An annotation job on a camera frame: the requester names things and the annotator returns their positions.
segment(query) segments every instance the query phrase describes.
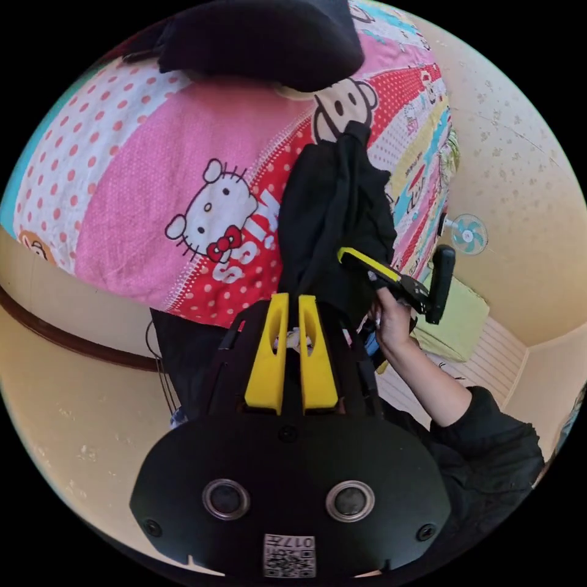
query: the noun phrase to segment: bed sheet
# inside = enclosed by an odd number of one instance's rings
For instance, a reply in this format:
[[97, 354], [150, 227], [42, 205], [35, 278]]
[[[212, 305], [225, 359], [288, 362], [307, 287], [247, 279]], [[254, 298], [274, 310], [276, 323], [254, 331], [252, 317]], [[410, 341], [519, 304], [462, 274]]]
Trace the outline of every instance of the bed sheet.
[[391, 171], [396, 269], [437, 241], [458, 147], [434, 54], [400, 11], [350, 3], [365, 53], [314, 94], [113, 61], [70, 88], [31, 138], [0, 207], [24, 246], [108, 292], [228, 326], [275, 292], [279, 204], [302, 148], [350, 120]]

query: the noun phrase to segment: person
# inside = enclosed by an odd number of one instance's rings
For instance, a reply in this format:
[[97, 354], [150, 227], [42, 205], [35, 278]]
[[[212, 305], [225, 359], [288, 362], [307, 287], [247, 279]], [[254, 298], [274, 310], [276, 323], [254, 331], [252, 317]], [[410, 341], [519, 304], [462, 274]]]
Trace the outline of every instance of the person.
[[430, 549], [392, 571], [407, 580], [456, 558], [487, 536], [530, 494], [544, 467], [533, 426], [502, 413], [491, 393], [464, 387], [434, 364], [410, 337], [410, 308], [377, 291], [370, 318], [389, 365], [432, 418], [430, 429], [383, 403], [385, 418], [415, 434], [435, 459], [451, 515]]

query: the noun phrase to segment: red bow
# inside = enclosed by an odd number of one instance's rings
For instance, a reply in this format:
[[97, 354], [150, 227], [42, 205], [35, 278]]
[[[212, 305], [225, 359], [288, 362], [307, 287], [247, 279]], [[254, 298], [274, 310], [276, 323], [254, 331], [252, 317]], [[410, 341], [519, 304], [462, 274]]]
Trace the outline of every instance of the red bow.
[[238, 249], [242, 243], [243, 237], [240, 230], [234, 224], [231, 224], [226, 229], [223, 237], [220, 237], [215, 243], [208, 245], [206, 254], [214, 263], [218, 263], [226, 251], [229, 249]]

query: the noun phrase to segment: qr code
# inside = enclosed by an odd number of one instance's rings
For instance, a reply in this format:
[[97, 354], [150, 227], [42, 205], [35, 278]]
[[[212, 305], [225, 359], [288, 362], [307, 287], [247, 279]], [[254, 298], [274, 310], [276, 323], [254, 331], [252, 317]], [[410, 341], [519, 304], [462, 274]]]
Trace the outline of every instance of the qr code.
[[314, 536], [266, 534], [264, 574], [272, 578], [312, 578], [316, 576]]

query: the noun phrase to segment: beige wall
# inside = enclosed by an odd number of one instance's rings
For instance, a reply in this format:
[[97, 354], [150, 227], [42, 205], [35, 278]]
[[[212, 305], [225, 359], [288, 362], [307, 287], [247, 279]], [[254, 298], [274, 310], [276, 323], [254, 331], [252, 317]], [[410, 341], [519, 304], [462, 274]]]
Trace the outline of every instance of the beige wall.
[[[102, 292], [53, 267], [0, 227], [0, 286], [45, 322], [88, 341], [152, 356], [145, 343], [147, 306]], [[149, 344], [159, 352], [155, 330]]]
[[528, 99], [491, 62], [414, 17], [449, 89], [461, 166], [452, 218], [472, 213], [489, 247], [459, 254], [456, 276], [531, 346], [587, 320], [587, 208], [568, 159]]
[[505, 412], [532, 422], [548, 458], [587, 380], [587, 322], [562, 338], [531, 347]]
[[157, 374], [69, 352], [0, 308], [0, 382], [23, 444], [61, 499], [118, 541], [172, 562], [128, 507], [144, 457], [169, 429]]

